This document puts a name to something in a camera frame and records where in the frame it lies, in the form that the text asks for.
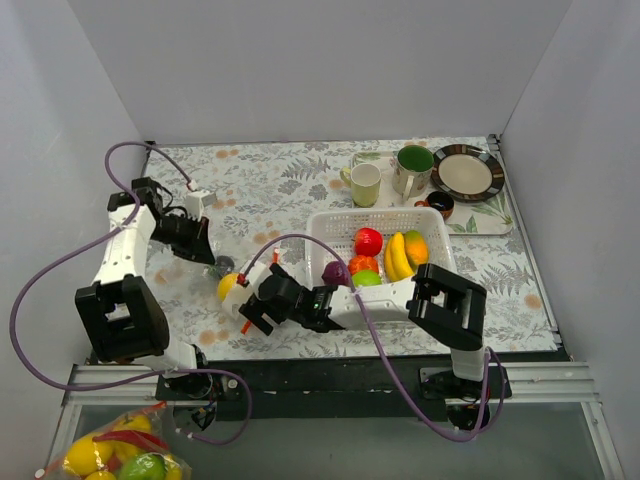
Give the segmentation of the fake dark mangosteen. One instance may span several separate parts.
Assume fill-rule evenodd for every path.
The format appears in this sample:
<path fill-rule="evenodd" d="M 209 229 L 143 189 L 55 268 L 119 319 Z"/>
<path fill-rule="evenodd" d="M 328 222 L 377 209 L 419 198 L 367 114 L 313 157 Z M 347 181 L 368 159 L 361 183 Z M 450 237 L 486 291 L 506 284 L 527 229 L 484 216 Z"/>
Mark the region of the fake dark mangosteen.
<path fill-rule="evenodd" d="M 226 255 L 218 255 L 214 265 L 214 270 L 221 276 L 225 276 L 235 271 L 234 260 Z"/>

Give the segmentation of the fake yellow lemon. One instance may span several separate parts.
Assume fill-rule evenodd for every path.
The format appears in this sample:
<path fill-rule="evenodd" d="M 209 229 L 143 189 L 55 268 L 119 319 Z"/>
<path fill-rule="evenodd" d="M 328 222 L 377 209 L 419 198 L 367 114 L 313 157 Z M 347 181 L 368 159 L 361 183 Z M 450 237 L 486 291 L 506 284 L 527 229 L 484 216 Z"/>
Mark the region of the fake yellow lemon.
<path fill-rule="evenodd" d="M 228 296 L 229 292 L 234 288 L 237 284 L 239 274 L 236 272 L 229 273 L 225 275 L 218 283 L 217 286 L 217 297 L 220 302 L 223 302 Z"/>

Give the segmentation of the zip bag of fake fruit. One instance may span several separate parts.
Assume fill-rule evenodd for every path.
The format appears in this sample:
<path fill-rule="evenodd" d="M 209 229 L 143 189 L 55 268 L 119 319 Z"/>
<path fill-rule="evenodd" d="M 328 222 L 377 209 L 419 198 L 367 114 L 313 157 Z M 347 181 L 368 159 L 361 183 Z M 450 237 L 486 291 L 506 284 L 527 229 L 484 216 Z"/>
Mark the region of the zip bag of fake fruit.
<path fill-rule="evenodd" d="M 284 265 L 284 239 L 253 253 L 240 243 L 232 256 L 219 255 L 213 265 L 198 265 L 176 259 L 159 269 L 154 280 L 161 305 L 178 327 L 178 310 L 186 322 L 200 315 L 233 321 L 243 332 L 251 328 L 266 335 L 276 327 L 278 308 L 259 298 L 259 284 L 272 274 L 272 266 Z"/>

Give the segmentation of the fake orange pumpkin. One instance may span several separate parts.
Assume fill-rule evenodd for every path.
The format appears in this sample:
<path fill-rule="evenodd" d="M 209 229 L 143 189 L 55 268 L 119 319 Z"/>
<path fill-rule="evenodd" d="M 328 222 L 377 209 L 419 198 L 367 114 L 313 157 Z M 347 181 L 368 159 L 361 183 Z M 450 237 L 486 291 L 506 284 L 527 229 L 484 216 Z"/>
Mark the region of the fake orange pumpkin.
<path fill-rule="evenodd" d="M 379 265 L 375 257 L 357 255 L 349 261 L 348 270 L 352 276 L 364 270 L 369 270 L 378 274 Z"/>

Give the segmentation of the fake green apple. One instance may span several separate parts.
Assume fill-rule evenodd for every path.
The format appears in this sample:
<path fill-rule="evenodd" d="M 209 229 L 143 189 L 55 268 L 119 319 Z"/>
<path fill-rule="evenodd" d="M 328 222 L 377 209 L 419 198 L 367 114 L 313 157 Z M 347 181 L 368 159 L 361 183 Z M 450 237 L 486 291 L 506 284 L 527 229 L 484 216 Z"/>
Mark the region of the fake green apple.
<path fill-rule="evenodd" d="M 382 284 L 381 276 L 373 270 L 360 270 L 352 276 L 355 287 L 378 286 Z"/>

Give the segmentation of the fake red apple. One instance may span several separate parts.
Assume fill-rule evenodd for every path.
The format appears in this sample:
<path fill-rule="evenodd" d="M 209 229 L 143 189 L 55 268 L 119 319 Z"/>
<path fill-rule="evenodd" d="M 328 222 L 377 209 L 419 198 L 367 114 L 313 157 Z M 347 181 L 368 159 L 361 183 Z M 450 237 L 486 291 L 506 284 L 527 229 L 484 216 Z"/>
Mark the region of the fake red apple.
<path fill-rule="evenodd" d="M 372 228 L 361 228 L 354 236 L 354 252 L 356 255 L 376 257 L 384 244 L 380 232 Z"/>

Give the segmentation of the fake banana bunch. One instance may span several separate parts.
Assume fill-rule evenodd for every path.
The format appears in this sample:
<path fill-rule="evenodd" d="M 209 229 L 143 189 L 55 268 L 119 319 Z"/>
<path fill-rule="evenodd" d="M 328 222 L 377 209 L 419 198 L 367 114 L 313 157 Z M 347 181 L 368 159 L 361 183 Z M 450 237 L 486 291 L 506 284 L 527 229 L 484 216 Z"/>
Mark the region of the fake banana bunch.
<path fill-rule="evenodd" d="M 396 232 L 387 242 L 384 252 L 384 268 L 387 278 L 397 282 L 414 275 L 414 268 L 409 263 L 405 252 L 405 239 L 401 232 Z"/>

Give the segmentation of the fake mango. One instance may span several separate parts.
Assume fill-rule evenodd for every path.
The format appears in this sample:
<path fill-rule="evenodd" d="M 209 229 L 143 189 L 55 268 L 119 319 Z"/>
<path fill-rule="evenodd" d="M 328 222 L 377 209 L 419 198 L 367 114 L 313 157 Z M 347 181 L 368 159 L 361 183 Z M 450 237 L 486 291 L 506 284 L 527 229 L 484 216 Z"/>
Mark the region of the fake mango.
<path fill-rule="evenodd" d="M 422 234 L 416 230 L 404 233 L 404 249 L 408 262 L 414 269 L 429 260 L 428 245 Z"/>

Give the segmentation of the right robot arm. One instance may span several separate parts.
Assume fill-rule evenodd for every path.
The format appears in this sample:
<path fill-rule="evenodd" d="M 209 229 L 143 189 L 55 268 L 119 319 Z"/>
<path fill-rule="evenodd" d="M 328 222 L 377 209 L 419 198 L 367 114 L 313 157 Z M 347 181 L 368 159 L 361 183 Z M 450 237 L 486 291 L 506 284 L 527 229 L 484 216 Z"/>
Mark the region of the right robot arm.
<path fill-rule="evenodd" d="M 257 263 L 228 299 L 232 312 L 265 335 L 286 321 L 316 333 L 382 323 L 411 323 L 450 350 L 452 368 L 426 380 L 430 397 L 478 399 L 490 394 L 485 364 L 484 287 L 434 264 L 392 283 L 307 288 L 277 264 Z"/>

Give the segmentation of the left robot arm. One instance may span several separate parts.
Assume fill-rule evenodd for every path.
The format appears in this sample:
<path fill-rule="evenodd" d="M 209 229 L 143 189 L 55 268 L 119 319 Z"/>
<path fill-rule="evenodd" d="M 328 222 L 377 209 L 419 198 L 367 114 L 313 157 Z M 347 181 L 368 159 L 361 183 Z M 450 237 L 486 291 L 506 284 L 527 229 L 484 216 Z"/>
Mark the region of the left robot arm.
<path fill-rule="evenodd" d="M 133 180 L 131 188 L 109 198 L 109 224 L 116 234 L 106 244 L 92 284 L 77 290 L 76 309 L 101 362 L 139 362 L 161 371 L 171 390 L 193 400 L 207 398 L 214 379 L 204 369 L 206 358 L 198 347 L 171 335 L 145 270 L 152 241 L 182 260 L 214 265 L 204 210 L 216 197 L 191 191 L 173 208 L 163 204 L 160 183 L 149 177 Z"/>

